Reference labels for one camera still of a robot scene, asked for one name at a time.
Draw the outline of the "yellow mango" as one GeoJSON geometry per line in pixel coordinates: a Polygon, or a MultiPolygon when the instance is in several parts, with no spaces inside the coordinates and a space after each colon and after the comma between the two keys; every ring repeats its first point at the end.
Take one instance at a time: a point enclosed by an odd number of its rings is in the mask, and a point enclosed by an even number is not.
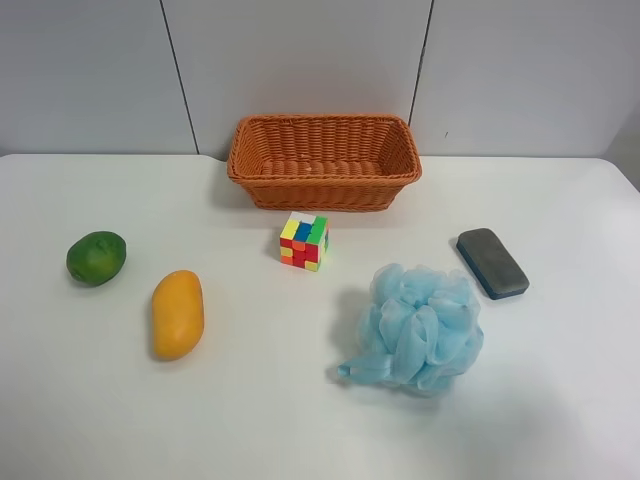
{"type": "Polygon", "coordinates": [[[188,270],[168,274],[151,298],[151,346],[162,361],[189,354],[204,333],[204,300],[198,276],[188,270]]]}

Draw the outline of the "orange woven basket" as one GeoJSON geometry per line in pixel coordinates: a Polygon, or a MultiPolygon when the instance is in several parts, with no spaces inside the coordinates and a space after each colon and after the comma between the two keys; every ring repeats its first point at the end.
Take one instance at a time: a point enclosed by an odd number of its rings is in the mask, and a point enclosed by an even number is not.
{"type": "Polygon", "coordinates": [[[238,123],[227,174],[259,208],[376,212],[422,168],[395,115],[273,114],[238,123]]]}

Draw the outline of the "green lemon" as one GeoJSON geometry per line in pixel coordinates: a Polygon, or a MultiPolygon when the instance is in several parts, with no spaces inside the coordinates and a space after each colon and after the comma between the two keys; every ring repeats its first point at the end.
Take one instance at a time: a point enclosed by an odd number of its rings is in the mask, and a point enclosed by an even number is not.
{"type": "Polygon", "coordinates": [[[111,231],[95,231],[77,240],[67,251],[66,269],[71,278],[89,287],[114,278],[124,266],[126,241],[111,231]]]}

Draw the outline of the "multicolour puzzle cube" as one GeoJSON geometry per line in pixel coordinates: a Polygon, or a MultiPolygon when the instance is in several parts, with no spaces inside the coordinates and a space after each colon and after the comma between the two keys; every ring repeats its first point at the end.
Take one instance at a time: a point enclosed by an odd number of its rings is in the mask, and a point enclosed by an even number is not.
{"type": "Polygon", "coordinates": [[[291,212],[279,237],[283,264],[317,272],[329,245],[326,217],[291,212]]]}

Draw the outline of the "blue mesh bath sponge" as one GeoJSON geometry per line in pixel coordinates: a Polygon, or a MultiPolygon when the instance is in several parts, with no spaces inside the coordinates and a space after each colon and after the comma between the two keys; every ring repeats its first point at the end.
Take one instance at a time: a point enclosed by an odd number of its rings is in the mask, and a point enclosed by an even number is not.
{"type": "Polygon", "coordinates": [[[337,367],[339,378],[434,397],[476,361],[480,305],[463,274],[389,264],[370,294],[356,329],[360,354],[337,367]]]}

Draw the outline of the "grey blue board eraser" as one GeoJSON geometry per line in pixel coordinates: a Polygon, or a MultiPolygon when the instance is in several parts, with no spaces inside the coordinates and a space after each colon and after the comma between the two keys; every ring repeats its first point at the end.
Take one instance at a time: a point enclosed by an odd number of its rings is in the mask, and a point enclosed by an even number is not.
{"type": "Polygon", "coordinates": [[[529,288],[524,271],[492,230],[465,231],[456,248],[490,299],[521,295],[529,288]]]}

